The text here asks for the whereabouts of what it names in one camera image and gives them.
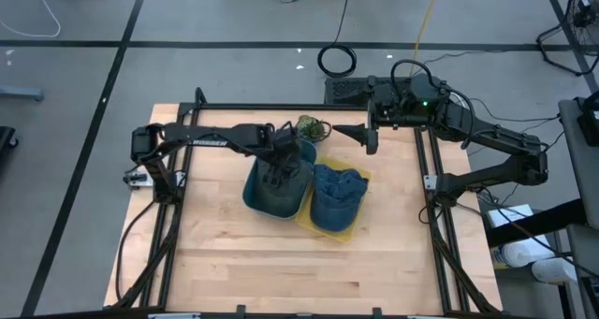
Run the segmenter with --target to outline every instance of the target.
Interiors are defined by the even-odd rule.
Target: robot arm
[[[295,128],[287,122],[275,131],[272,124],[241,123],[233,127],[187,126],[179,123],[150,124],[133,131],[131,160],[144,166],[154,182],[159,203],[176,203],[181,197],[175,173],[168,172],[163,159],[184,146],[224,147],[271,165],[263,178],[278,184],[297,168],[300,146]]]
[[[426,67],[426,73],[395,81],[393,72],[402,63],[413,61],[399,61],[394,66],[391,84],[373,86],[375,80],[372,76],[369,78],[370,102],[366,124],[333,125],[333,129],[366,145],[367,154],[375,154],[378,149],[377,131],[380,127],[431,128],[441,140],[462,141],[463,148],[475,142],[510,154],[500,165],[468,174],[428,176],[428,183],[434,187],[435,201],[447,207],[455,206],[466,190],[476,191],[510,181],[523,185],[547,181],[547,144],[535,136],[477,119],[468,98],[433,77]],[[450,98],[453,94],[468,105],[456,104]]]

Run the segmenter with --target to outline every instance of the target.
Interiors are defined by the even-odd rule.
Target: wooden tabletop
[[[177,108],[155,105],[151,122],[174,122]],[[199,124],[280,126],[295,123],[301,114],[338,124],[365,120],[365,112],[356,111],[202,110]],[[366,155],[354,140],[333,131],[317,145],[320,155],[373,174],[349,243],[250,210],[241,191],[254,158],[228,149],[195,148],[167,310],[234,312],[244,304],[248,312],[363,314],[380,307],[384,314],[441,314],[431,235],[417,217],[425,202],[414,132],[381,129],[379,143],[376,155]],[[439,146],[446,172],[470,171],[458,144],[441,141]],[[430,152],[427,155],[434,172]],[[151,189],[133,192],[124,224],[151,199]],[[478,210],[473,194],[465,194],[460,203]],[[147,263],[156,211],[157,207],[143,216],[127,238],[122,292]],[[501,308],[480,216],[455,208],[453,218],[464,269],[489,302]],[[155,274],[157,281],[161,275],[162,267]],[[450,272],[447,281],[453,308],[458,309]],[[154,303],[158,288],[155,283]],[[113,271],[105,302],[115,301]]]

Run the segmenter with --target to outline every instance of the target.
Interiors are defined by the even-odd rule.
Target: yellow tray
[[[372,180],[372,174],[370,171],[360,169],[360,168],[355,168],[352,165],[349,165],[349,164],[339,161],[337,159],[333,159],[333,158],[329,158],[329,157],[321,157],[318,160],[316,160],[316,164],[317,165],[318,164],[327,165],[331,169],[334,169],[334,170],[345,170],[345,169],[353,168],[358,171],[359,175],[362,178],[368,179],[369,184],[370,184],[370,181]],[[296,219],[295,219],[296,223],[298,223],[298,225],[306,227],[310,230],[313,230],[317,233],[320,233],[320,234],[330,237],[332,239],[336,239],[336,240],[339,240],[342,242],[350,241],[354,234],[354,227],[358,220],[360,210],[362,209],[362,204],[364,203],[364,197],[366,196],[366,194],[364,194],[362,199],[359,201],[358,214],[356,215],[356,219],[344,231],[328,231],[328,230],[318,227],[317,225],[315,225],[312,222],[312,219],[310,218],[310,207],[312,206],[313,194],[314,194],[314,182],[312,184],[310,184],[310,188],[308,189],[306,198],[303,199],[301,206],[299,207],[299,211],[298,211],[298,214],[296,215]]]

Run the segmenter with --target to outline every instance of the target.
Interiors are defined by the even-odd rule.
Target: black floor line
[[[413,50],[416,43],[340,42],[353,49]],[[322,49],[330,42],[183,42],[131,41],[129,48],[169,49]],[[539,51],[536,44],[420,43],[421,51]],[[569,51],[569,45],[546,45],[549,51]]]
[[[17,48],[119,48],[121,41],[0,39],[0,47]]]
[[[127,26],[124,29],[123,39],[121,40],[119,49],[116,51],[114,61],[112,62],[112,67],[110,68],[108,78],[106,80],[106,83],[104,84],[104,89],[102,90],[102,95],[100,96],[97,107],[95,108],[94,117],[92,118],[90,128],[87,132],[87,136],[85,137],[85,141],[83,142],[83,147],[81,148],[79,159],[77,160],[77,164],[75,165],[73,176],[71,177],[71,180],[68,184],[68,188],[66,189],[65,198],[60,207],[60,211],[58,212],[58,216],[56,217],[56,221],[54,223],[54,227],[52,228],[50,238],[48,239],[48,243],[46,244],[46,250],[44,251],[44,254],[41,257],[41,261],[39,262],[39,266],[37,267],[36,276],[34,277],[31,288],[29,289],[27,299],[23,304],[21,316],[33,316],[36,312],[37,303],[41,298],[41,293],[44,289],[46,280],[48,279],[51,265],[54,260],[54,257],[56,256],[56,251],[58,250],[61,237],[65,232],[66,222],[68,221],[71,209],[73,208],[75,196],[77,195],[77,191],[79,190],[81,184],[81,179],[83,178],[83,172],[87,167],[87,162],[92,153],[95,138],[97,137],[97,133],[102,123],[102,118],[104,117],[104,112],[106,111],[106,107],[109,103],[110,95],[112,93],[112,89],[114,88],[114,83],[116,82],[117,77],[119,75],[119,70],[121,69],[121,65],[124,59],[124,53],[127,49],[127,43],[133,35],[133,29],[135,28],[135,24],[138,20],[139,11],[141,10],[143,1],[144,0],[135,1],[135,4],[129,16],[129,21],[127,22]]]
[[[404,42],[340,42],[353,49],[413,50],[416,43]],[[0,47],[40,48],[119,48],[121,41],[110,40],[1,40]],[[257,42],[198,42],[198,41],[129,41],[127,48],[167,49],[322,49],[330,42],[316,41],[257,41]],[[569,51],[567,44],[545,46],[547,51]],[[535,43],[421,43],[422,51],[538,51]]]
[[[562,6],[560,6],[560,2],[558,0],[549,0],[549,2],[551,3],[551,6],[553,7],[555,16],[557,16],[558,21],[560,22],[564,16]],[[574,43],[576,42],[576,40],[574,38],[574,34],[572,33],[572,30],[570,30],[570,27],[567,25],[564,25],[562,28],[563,28],[563,33],[565,34],[565,37],[568,39],[568,42],[570,43],[570,46],[574,47],[574,45],[575,45]],[[580,67],[580,70],[582,72],[589,70],[589,64],[587,63],[587,60],[582,53],[580,53],[578,51],[574,51],[574,56],[576,57],[578,67]],[[595,79],[595,76],[593,75],[593,73],[584,75],[583,77],[584,77],[585,81],[587,81],[587,85],[589,86],[589,90],[591,90],[591,93],[595,93],[596,91],[599,91],[599,86],[597,86],[597,80]]]

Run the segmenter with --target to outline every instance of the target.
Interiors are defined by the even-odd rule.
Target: yellow cable
[[[422,25],[420,25],[420,32],[418,33],[418,39],[416,40],[416,46],[414,47],[414,57],[412,59],[416,59],[418,57],[418,48],[420,47],[420,39],[422,38],[422,34],[424,33],[424,28],[426,28],[427,23],[429,22],[429,18],[431,17],[432,7],[434,6],[434,2],[436,0],[431,0],[429,3],[429,8],[427,9],[426,15],[424,15],[424,20],[422,20]],[[414,65],[410,68],[410,77],[414,73]]]

